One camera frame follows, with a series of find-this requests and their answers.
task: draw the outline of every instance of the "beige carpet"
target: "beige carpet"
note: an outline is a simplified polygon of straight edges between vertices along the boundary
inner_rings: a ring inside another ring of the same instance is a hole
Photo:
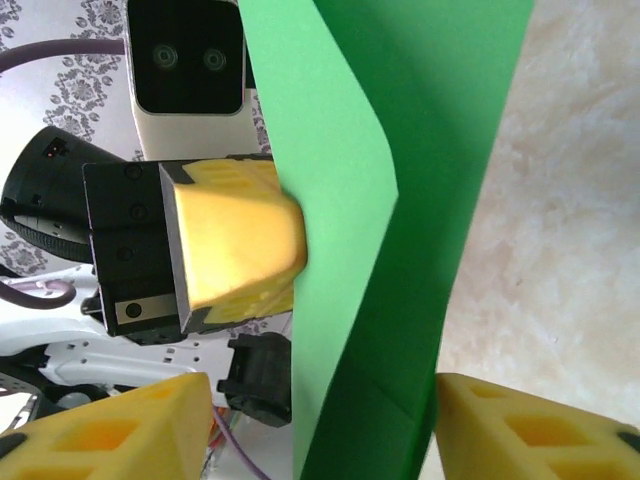
[[[640,425],[639,344],[640,1],[539,0],[439,369]]]

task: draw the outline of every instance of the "wire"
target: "wire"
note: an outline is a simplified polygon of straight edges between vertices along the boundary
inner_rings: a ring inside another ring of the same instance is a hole
[[[61,291],[62,295],[43,298],[24,293],[42,288]],[[33,310],[53,310],[64,307],[76,298],[76,293],[76,287],[62,280],[49,280],[46,282],[30,281],[12,283],[11,285],[0,282],[0,300]]]
[[[233,418],[233,412],[231,410],[229,410],[228,408],[224,408],[224,407],[219,407],[218,408],[218,412],[220,412],[222,415],[227,415],[227,413],[230,414],[229,418]],[[209,444],[211,444],[211,442],[213,442],[213,440],[220,434],[220,430],[218,429],[218,424],[216,423],[216,419],[212,418],[211,419],[211,428],[209,429]]]
[[[247,453],[242,449],[242,447],[238,443],[238,440],[236,440],[236,437],[234,437],[233,433],[231,433],[231,429],[229,428],[229,425],[227,425],[227,422],[224,420],[224,418],[222,418],[220,412],[218,412],[218,410],[216,410],[215,408],[213,409],[213,417],[216,419],[218,428],[224,435],[227,442],[233,445],[233,448],[236,449],[236,452],[240,456],[242,463],[244,463],[247,468],[251,470],[251,473],[253,473],[256,478],[259,478],[260,480],[271,480],[266,473],[260,470],[260,468],[255,463],[253,463],[253,461],[251,461],[249,455],[247,455]]]
[[[233,429],[238,424],[238,420],[240,420],[241,416],[242,415],[239,412],[230,411],[229,418],[227,419],[229,430],[233,432]],[[217,428],[217,424],[216,424],[216,427],[212,430],[212,435],[210,437],[210,442],[209,442],[209,448],[211,450],[215,450],[218,446],[220,446],[223,440],[224,440],[224,435],[222,434],[222,431],[219,428]]]
[[[40,60],[62,55],[123,55],[123,40],[68,38],[30,43],[0,53],[0,73]]]

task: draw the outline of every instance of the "black connector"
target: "black connector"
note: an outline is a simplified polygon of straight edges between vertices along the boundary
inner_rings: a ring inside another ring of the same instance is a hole
[[[239,335],[229,378],[218,382],[229,407],[270,427],[291,423],[291,342],[269,332]]]

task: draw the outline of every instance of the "black bracket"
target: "black bracket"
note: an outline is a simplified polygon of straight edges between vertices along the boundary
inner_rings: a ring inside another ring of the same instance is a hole
[[[274,332],[241,334],[229,348],[229,378],[218,382],[229,406],[271,427],[291,423],[291,342]]]
[[[87,164],[83,177],[107,333],[140,344],[182,341],[159,162]]]

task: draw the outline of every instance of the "camera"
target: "camera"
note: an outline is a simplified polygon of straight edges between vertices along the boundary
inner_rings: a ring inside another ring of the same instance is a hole
[[[228,0],[128,0],[127,69],[147,160],[260,152],[242,19]]]
[[[240,11],[222,0],[130,0],[137,100],[152,114],[232,115],[242,108]]]

